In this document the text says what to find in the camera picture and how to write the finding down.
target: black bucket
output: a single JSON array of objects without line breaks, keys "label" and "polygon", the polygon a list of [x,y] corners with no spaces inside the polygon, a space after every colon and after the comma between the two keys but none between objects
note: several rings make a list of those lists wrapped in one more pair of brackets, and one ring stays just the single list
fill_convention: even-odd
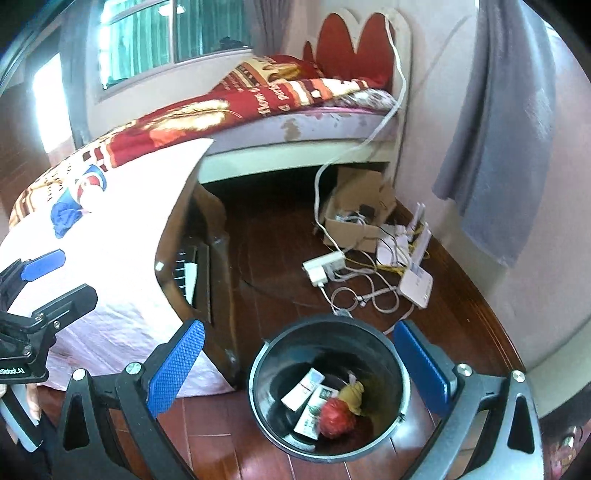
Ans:
[{"label": "black bucket", "polygon": [[[365,386],[363,416],[355,430],[329,440],[312,440],[294,427],[301,411],[281,399],[313,367],[340,389],[352,372]],[[248,382],[251,409],[263,434],[289,455],[320,463],[354,460],[374,450],[406,413],[410,380],[392,342],[364,322],[318,315],[297,322],[267,342],[252,366]]]}]

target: gray curtain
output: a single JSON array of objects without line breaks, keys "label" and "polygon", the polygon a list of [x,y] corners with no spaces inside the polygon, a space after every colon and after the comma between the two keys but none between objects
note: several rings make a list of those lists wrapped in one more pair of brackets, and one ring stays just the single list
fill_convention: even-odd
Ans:
[{"label": "gray curtain", "polygon": [[86,39],[89,28],[98,35],[100,11],[92,0],[76,0],[64,12],[60,28],[61,79],[68,104],[74,146],[93,140],[86,116]]},{"label": "gray curtain", "polygon": [[281,52],[292,5],[293,0],[244,0],[252,48],[257,55]]},{"label": "gray curtain", "polygon": [[530,235],[550,161],[555,67],[542,19],[522,0],[481,0],[457,130],[433,193],[462,230],[512,267]]}]

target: blue gripper pad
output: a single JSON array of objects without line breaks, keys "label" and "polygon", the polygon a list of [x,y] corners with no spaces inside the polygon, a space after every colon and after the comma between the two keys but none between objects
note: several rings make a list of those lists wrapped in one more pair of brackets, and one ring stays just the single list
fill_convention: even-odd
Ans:
[{"label": "blue gripper pad", "polygon": [[[446,416],[457,382],[453,362],[439,347],[430,344],[409,320],[396,324],[392,341],[427,408],[441,417]],[[449,372],[444,374],[442,368]]]},{"label": "blue gripper pad", "polygon": [[205,328],[194,321],[150,381],[147,404],[153,418],[172,406],[204,343]]},{"label": "blue gripper pad", "polygon": [[29,260],[22,268],[21,279],[34,281],[53,272],[66,263],[66,254],[63,250],[54,250],[34,260]]}]

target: crumpled red plastic bag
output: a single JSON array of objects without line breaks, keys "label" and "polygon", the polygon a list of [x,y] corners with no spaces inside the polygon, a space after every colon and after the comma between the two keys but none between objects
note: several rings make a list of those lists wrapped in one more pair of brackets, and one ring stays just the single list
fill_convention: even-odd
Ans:
[{"label": "crumpled red plastic bag", "polygon": [[355,415],[349,406],[338,398],[330,398],[320,411],[320,433],[334,439],[355,428]]}]

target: patterned blanket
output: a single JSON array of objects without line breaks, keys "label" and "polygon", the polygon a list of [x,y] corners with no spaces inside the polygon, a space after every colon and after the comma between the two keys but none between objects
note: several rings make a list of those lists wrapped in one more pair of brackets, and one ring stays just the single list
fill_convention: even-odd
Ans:
[{"label": "patterned blanket", "polygon": [[168,105],[114,128],[47,170],[19,195],[10,215],[10,227],[31,212],[55,203],[65,188],[92,164],[108,171],[160,148],[380,87],[370,80],[343,81],[321,76],[315,65],[293,57],[249,59],[210,93]]}]

